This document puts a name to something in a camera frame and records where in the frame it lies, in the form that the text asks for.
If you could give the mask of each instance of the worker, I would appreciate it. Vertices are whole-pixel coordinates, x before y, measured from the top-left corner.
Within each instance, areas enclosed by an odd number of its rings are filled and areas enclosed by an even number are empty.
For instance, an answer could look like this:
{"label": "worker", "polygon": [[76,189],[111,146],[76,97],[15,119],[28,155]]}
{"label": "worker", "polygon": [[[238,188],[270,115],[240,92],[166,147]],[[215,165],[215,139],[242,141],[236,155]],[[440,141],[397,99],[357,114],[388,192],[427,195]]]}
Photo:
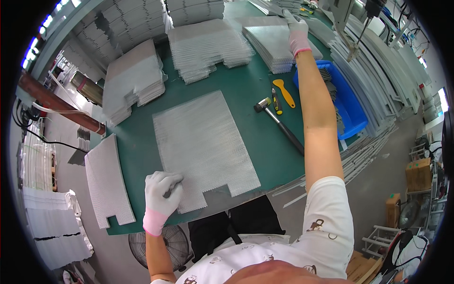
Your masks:
{"label": "worker", "polygon": [[304,122],[307,202],[304,220],[294,216],[302,220],[302,235],[289,244],[289,236],[276,226],[276,213],[266,196],[230,210],[231,219],[222,212],[191,222],[196,263],[177,280],[161,229],[178,207],[184,177],[155,172],[145,179],[143,218],[153,284],[351,283],[345,269],[353,253],[353,220],[337,143],[336,111],[312,56],[307,24],[283,12],[299,67]]}
{"label": "worker", "polygon": [[404,231],[391,244],[380,273],[385,275],[397,270],[394,282],[406,283],[416,273],[428,248],[429,240],[426,237],[414,236],[410,230]]}

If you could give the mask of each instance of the white t-shirt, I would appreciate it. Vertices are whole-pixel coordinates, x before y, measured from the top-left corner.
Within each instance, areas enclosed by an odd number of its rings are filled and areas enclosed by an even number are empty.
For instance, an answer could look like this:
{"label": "white t-shirt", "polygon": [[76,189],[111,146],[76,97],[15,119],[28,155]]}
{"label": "white t-shirt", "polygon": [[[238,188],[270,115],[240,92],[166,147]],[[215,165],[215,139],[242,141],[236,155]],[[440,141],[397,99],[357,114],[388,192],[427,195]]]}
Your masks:
{"label": "white t-shirt", "polygon": [[[400,241],[397,242],[396,247],[394,248],[393,251],[392,263],[395,263],[397,266],[402,265],[403,263],[409,261],[414,257],[420,256],[421,254],[422,254],[421,258],[423,258],[426,253],[427,246],[426,242],[422,238],[413,236],[413,240],[410,240],[408,245],[404,247],[402,253],[400,253],[399,258],[397,258],[397,256],[399,255]],[[399,266],[398,268],[396,268],[396,270],[397,271],[403,270],[404,272],[402,274],[402,279],[406,279],[409,278],[411,275],[415,274],[416,270],[418,269],[419,263],[420,263],[419,259],[413,259],[410,262],[402,266]]]}
{"label": "white t-shirt", "polygon": [[[354,238],[344,181],[330,176],[314,183],[307,196],[302,235],[292,244],[286,235],[239,236],[242,244],[228,238],[189,268],[177,284],[222,284],[238,270],[268,260],[283,260],[325,278],[346,279]],[[161,279],[152,283],[168,284]]]}

